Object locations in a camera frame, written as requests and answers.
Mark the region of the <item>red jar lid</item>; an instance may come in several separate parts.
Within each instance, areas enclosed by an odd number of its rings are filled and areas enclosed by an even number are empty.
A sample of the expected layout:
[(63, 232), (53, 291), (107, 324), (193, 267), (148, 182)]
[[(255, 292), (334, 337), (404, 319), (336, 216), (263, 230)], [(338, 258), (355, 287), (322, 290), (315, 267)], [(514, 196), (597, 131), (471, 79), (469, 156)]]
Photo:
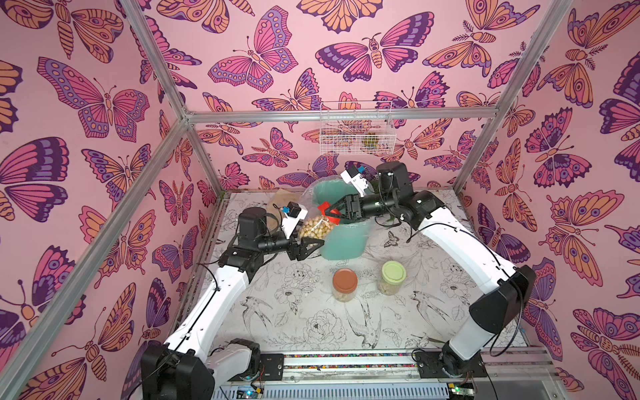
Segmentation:
[(340, 225), (342, 213), (329, 202), (324, 202), (318, 206), (321, 215), (335, 225)]

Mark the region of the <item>clear jar of peanuts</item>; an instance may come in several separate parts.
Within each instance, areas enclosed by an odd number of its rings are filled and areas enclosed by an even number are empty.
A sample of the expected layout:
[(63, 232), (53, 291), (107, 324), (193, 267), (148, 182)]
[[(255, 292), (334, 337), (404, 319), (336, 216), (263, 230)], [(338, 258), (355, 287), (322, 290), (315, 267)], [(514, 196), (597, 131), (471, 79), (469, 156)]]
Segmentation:
[(300, 241), (304, 238), (325, 240), (326, 236), (328, 236), (336, 226), (337, 225), (335, 223), (323, 215), (319, 210), (316, 208), (312, 209), (308, 212), (308, 215), (303, 220), (302, 225), (298, 230), (298, 239)]

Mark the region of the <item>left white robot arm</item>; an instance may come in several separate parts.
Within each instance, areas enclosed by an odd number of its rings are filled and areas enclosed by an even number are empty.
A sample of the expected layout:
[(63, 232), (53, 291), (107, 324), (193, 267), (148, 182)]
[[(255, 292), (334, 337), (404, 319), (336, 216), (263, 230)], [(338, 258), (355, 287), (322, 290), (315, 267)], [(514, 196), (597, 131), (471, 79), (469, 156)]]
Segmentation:
[(303, 261), (324, 244), (298, 236), (298, 227), (308, 216), (305, 206), (291, 202), (279, 211), (275, 229), (268, 226), (272, 215), (265, 208), (240, 213), (236, 233), (216, 260), (212, 281), (191, 313), (164, 344), (143, 353), (142, 380), (132, 398), (210, 399), (232, 378), (260, 376), (257, 343), (234, 339), (217, 351), (212, 346), (233, 304), (267, 264), (266, 256), (284, 253), (292, 261)]

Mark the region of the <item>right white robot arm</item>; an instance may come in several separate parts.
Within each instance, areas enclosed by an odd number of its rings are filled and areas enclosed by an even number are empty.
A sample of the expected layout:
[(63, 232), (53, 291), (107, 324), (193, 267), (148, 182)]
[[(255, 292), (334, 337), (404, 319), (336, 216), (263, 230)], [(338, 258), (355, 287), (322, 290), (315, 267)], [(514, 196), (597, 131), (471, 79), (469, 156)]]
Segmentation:
[(470, 369), (487, 343), (495, 343), (511, 321), (522, 321), (536, 274), (529, 266), (512, 263), (492, 250), (466, 229), (435, 194), (415, 191), (404, 163), (383, 163), (376, 171), (376, 193), (365, 192), (368, 181), (360, 168), (348, 168), (341, 176), (357, 193), (332, 204), (322, 203), (318, 209), (337, 224), (359, 223), (388, 214), (408, 224), (415, 234), (433, 240), (476, 283), (483, 294), (470, 305), (467, 320), (443, 345), (439, 357), (443, 372), (458, 378)]

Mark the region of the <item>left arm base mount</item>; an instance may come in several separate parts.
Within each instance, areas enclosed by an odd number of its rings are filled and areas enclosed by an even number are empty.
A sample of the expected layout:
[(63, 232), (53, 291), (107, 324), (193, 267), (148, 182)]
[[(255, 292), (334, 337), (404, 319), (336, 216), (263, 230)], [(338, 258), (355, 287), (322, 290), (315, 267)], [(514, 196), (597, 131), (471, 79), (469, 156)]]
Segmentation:
[(284, 373), (283, 353), (264, 353), (260, 358), (253, 358), (250, 361), (247, 371), (230, 378), (230, 382), (271, 382), (282, 381)]

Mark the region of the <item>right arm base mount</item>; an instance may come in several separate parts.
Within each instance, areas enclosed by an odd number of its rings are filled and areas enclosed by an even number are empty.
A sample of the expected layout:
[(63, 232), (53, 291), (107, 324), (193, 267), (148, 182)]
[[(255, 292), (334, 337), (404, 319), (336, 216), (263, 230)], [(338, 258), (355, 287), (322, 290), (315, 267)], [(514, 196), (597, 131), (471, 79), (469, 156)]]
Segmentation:
[(427, 351), (415, 349), (411, 357), (417, 366), (420, 378), (465, 379), (488, 376), (480, 353), (464, 361), (458, 359), (453, 353), (443, 353), (436, 349)]

